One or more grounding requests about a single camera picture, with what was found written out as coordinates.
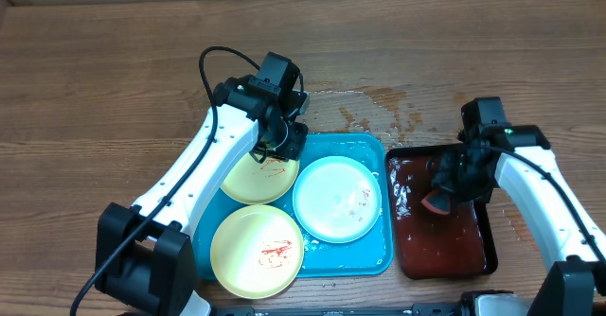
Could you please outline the red and black sponge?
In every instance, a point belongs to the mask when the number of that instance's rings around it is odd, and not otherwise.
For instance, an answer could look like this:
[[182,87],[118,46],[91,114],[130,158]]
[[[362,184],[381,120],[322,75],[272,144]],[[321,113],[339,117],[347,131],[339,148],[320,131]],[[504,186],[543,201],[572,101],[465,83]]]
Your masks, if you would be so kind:
[[451,197],[439,189],[430,191],[420,203],[430,212],[447,216],[451,213]]

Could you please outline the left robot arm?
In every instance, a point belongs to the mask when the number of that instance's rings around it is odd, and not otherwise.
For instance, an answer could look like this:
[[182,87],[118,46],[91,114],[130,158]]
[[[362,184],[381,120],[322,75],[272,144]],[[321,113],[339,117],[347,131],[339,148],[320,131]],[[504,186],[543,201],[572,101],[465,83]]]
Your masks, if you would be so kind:
[[255,68],[207,86],[205,121],[168,172],[131,207],[110,203],[103,211],[95,271],[72,314],[91,288],[150,315],[212,314],[195,290],[191,241],[204,211],[243,156],[297,160],[308,133],[296,122],[310,101],[299,68],[273,52]]

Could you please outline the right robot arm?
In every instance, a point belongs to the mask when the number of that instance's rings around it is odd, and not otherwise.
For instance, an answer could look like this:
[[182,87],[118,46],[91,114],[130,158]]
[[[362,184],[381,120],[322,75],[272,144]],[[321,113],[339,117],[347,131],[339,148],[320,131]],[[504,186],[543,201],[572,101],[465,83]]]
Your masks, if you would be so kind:
[[463,129],[426,168],[429,211],[448,215],[463,202],[504,190],[539,247],[547,276],[530,302],[512,292],[466,292],[464,315],[590,315],[605,293],[605,234],[591,219],[535,125],[514,126],[499,97],[478,97],[461,109]]

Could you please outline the light blue plate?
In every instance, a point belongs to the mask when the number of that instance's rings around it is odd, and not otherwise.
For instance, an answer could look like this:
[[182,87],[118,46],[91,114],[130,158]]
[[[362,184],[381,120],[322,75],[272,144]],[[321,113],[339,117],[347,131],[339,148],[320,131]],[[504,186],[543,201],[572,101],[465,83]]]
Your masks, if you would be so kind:
[[311,236],[327,243],[349,243],[377,222],[381,189],[372,172],[345,156],[316,160],[298,175],[293,210]]

